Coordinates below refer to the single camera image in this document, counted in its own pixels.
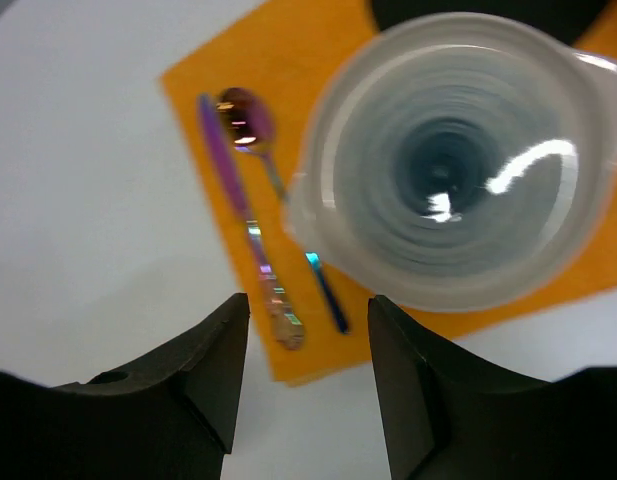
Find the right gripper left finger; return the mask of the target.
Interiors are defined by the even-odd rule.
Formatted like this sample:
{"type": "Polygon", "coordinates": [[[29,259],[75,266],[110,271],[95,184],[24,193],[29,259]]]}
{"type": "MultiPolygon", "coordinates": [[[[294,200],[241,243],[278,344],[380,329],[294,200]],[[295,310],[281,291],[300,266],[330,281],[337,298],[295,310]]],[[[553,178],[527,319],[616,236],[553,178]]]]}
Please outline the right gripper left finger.
{"type": "Polygon", "coordinates": [[[0,479],[217,479],[233,447],[247,296],[87,383],[0,371],[0,479]]]}

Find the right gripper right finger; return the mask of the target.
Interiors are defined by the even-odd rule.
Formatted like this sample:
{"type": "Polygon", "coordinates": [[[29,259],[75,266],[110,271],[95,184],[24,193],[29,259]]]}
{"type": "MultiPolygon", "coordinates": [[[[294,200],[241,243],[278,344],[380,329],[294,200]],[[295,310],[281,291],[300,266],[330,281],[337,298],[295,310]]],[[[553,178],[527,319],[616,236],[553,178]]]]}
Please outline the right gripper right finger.
{"type": "Polygon", "coordinates": [[[617,367],[556,382],[487,361],[383,296],[368,334],[395,479],[617,479],[617,367]]]}

